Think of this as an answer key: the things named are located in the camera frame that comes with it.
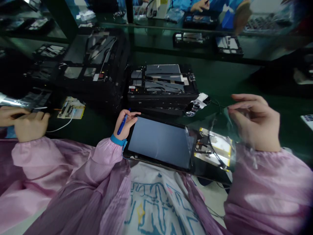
wire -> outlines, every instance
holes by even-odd
[[[154,81],[151,81],[151,80],[148,80],[148,81],[149,81],[149,82],[152,82],[152,83],[155,83],[155,84],[158,84],[158,85],[161,85],[161,86],[167,86],[167,85],[160,84],[160,83],[157,83],[157,82],[154,82]],[[181,89],[178,89],[178,88],[176,88],[176,87],[171,87],[171,86],[167,86],[167,87],[170,87],[170,88],[172,88],[172,89],[176,89],[176,90],[182,91]]]
[[[104,48],[102,48],[94,57],[92,57],[91,59],[89,59],[88,62],[91,62],[97,55],[99,55],[104,49],[106,49],[107,46],[108,46],[114,39],[115,39],[115,38],[112,38],[111,41],[109,41],[109,43],[108,43]]]
[[[54,131],[46,131],[46,132],[49,132],[49,133],[50,133],[50,132],[55,132],[55,131],[58,131],[58,130],[62,129],[63,127],[67,126],[67,125],[72,121],[75,112],[76,112],[76,109],[73,109],[73,111],[72,111],[73,114],[72,114],[71,120],[70,120],[67,124],[65,124],[64,126],[60,127],[59,129],[56,129],[56,130],[54,130]]]
[[[223,217],[223,216],[220,216],[219,214],[217,214],[217,213],[216,213],[214,210],[212,210],[209,206],[206,205],[206,207],[215,213],[215,214],[212,214],[212,213],[210,212],[211,215],[213,215],[213,216],[215,216],[215,217],[218,217],[218,218],[221,218],[222,220],[224,220],[224,217]]]
[[[130,158],[125,158],[125,157],[124,157],[123,151],[122,151],[122,157],[123,157],[124,159],[126,159],[126,160],[129,160],[129,159],[130,159]]]
[[[155,89],[155,90],[169,91],[169,92],[179,92],[179,91],[170,91],[170,90],[165,90],[164,88],[163,88],[163,89],[160,89],[160,88],[146,87],[146,89]]]
[[[152,17],[148,17],[147,16],[147,12],[148,12],[148,7],[149,7],[149,5],[151,4],[151,3],[153,3],[154,2],[154,0],[151,0],[151,2],[149,2],[148,3],[148,5],[147,5],[147,7],[146,7],[146,17],[148,18],[148,19],[152,19],[154,16],[152,16]]]
[[[216,182],[216,184],[220,187],[220,188],[222,188],[222,189],[230,189],[230,187],[226,187],[226,188],[224,188],[224,187],[222,187],[222,186],[220,186],[219,184],[218,184],[218,182]]]
[[[181,73],[163,73],[163,72],[159,72],[159,73],[146,73],[145,75],[153,75],[153,74],[160,74],[160,75],[163,75],[163,74],[170,74],[170,75],[182,75]]]
[[[226,166],[226,164],[225,164],[225,163],[221,160],[221,158],[217,155],[217,153],[215,152],[215,149],[213,148],[213,145],[212,145],[212,143],[211,143],[210,128],[208,129],[208,137],[209,137],[209,144],[210,144],[210,147],[212,148],[213,154],[216,156],[216,158],[218,159],[218,161],[219,161],[219,163],[220,163],[219,167],[222,168],[222,169],[224,169],[225,166]]]

white label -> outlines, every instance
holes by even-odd
[[[97,73],[97,74],[94,75],[93,81],[98,81],[98,78],[99,78],[99,74]]]

blue pen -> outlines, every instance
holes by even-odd
[[[124,117],[124,119],[123,119],[123,121],[122,121],[122,123],[121,123],[121,125],[120,125],[120,128],[119,128],[118,131],[117,131],[117,135],[119,135],[119,134],[122,132],[123,127],[124,127],[124,125],[125,125],[125,122],[126,122],[126,120],[127,120],[127,117],[128,117],[128,115],[126,114],[125,117]]]

blue wristband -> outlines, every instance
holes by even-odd
[[[122,147],[123,147],[123,151],[124,151],[124,149],[125,149],[125,147],[126,147],[126,145],[127,145],[127,140],[126,140],[126,139],[119,140],[118,138],[116,138],[116,137],[114,136],[114,134],[111,135],[111,138],[110,138],[110,139],[111,139],[111,141],[112,141],[113,143],[122,146]]]

power cord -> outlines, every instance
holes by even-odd
[[[222,220],[224,220],[224,217],[223,217],[223,216],[220,216],[219,214],[217,214],[217,213],[216,213],[214,210],[212,210],[209,206],[206,205],[206,207],[207,207],[209,210],[211,210],[211,211],[214,212],[214,214],[213,214],[213,213],[211,213],[211,212],[209,211],[211,215],[213,215],[213,216],[215,216],[215,217],[218,217],[218,218],[221,218]]]
[[[152,15],[152,17],[148,17],[147,16],[147,12],[148,12],[148,7],[149,7],[149,5],[151,4],[151,3],[153,3],[154,2],[154,0],[151,0],[151,2],[149,2],[148,3],[148,5],[147,5],[147,7],[146,7],[146,17],[148,18],[148,19],[152,19],[154,16]]]
[[[222,187],[222,186],[220,186],[219,184],[218,184],[218,182],[216,182],[216,184],[218,185],[218,187],[220,187],[220,188],[222,188],[222,189],[230,189],[231,187],[226,187],[226,188],[224,188],[224,187]]]
[[[46,131],[46,132],[48,132],[48,133],[50,133],[50,132],[55,132],[55,131],[58,131],[58,130],[62,129],[63,127],[67,126],[67,125],[72,121],[75,112],[76,112],[76,109],[73,109],[71,120],[70,120],[67,124],[65,124],[64,126],[60,127],[59,129],[56,129],[56,130],[54,130],[54,131]]]

